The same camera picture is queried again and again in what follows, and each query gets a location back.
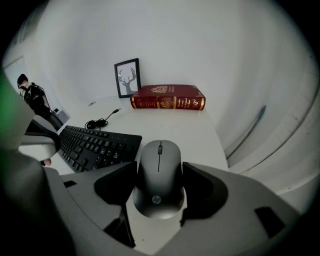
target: red book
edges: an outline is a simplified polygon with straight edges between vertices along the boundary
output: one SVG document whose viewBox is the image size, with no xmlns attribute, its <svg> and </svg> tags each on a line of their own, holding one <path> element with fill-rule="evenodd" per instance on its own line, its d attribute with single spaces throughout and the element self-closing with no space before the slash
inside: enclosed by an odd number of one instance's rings
<svg viewBox="0 0 320 256">
<path fill-rule="evenodd" d="M 203 110 L 205 96 L 194 85 L 146 85 L 131 98 L 134 109 Z"/>
</svg>

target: picture frame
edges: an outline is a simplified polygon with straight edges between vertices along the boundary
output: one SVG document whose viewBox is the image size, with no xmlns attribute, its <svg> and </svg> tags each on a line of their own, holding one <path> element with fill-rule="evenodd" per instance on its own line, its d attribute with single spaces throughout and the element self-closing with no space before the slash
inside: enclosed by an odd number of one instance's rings
<svg viewBox="0 0 320 256">
<path fill-rule="evenodd" d="M 129 98 L 141 89 L 138 58 L 114 64 L 114 73 L 119 98 Z"/>
</svg>

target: white wall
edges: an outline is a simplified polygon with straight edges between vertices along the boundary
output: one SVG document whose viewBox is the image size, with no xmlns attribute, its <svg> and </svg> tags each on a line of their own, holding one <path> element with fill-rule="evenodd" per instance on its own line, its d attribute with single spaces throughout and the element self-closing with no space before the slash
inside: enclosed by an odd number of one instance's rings
<svg viewBox="0 0 320 256">
<path fill-rule="evenodd" d="M 268 103 L 249 151 L 286 114 L 308 54 L 279 10 L 248 0 L 54 0 L 36 44 L 41 67 L 71 114 L 116 96 L 114 64 L 133 58 L 140 59 L 142 85 L 197 85 L 225 149 Z"/>
</svg>

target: book spine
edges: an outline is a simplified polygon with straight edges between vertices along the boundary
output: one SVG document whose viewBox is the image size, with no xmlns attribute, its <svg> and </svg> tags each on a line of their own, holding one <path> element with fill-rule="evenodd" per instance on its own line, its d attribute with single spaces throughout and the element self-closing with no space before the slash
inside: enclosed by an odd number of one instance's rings
<svg viewBox="0 0 320 256">
<path fill-rule="evenodd" d="M 158 109 L 156 97 L 131 97 L 131 106 L 134 109 Z"/>
<path fill-rule="evenodd" d="M 176 96 L 131 97 L 130 102 L 134 109 L 180 109 L 201 111 L 205 108 L 206 98 Z"/>
</svg>

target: white desk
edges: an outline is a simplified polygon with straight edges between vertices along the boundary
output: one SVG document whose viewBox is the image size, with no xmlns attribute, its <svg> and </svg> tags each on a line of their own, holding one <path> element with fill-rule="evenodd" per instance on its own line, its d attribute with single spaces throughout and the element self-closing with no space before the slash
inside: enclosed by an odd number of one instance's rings
<svg viewBox="0 0 320 256">
<path fill-rule="evenodd" d="M 82 127 L 89 120 L 107 118 L 109 114 L 121 108 L 108 119 L 108 125 L 102 131 L 141 135 L 142 141 L 135 160 L 139 164 L 142 148 L 154 140 L 169 140 L 176 143 L 181 151 L 181 160 L 221 170 L 228 170 L 227 160 L 216 134 L 212 121 L 206 111 L 182 109 L 133 109 L 129 98 L 106 97 L 94 105 L 79 109 L 79 114 L 71 118 L 66 125 Z M 60 175 L 74 173 L 58 155 L 52 158 L 51 167 Z M 136 209 L 132 194 L 126 207 L 130 228 L 136 244 L 135 250 L 154 254 L 165 245 L 180 229 L 179 220 L 186 200 L 180 212 L 169 219 L 151 219 Z"/>
</svg>

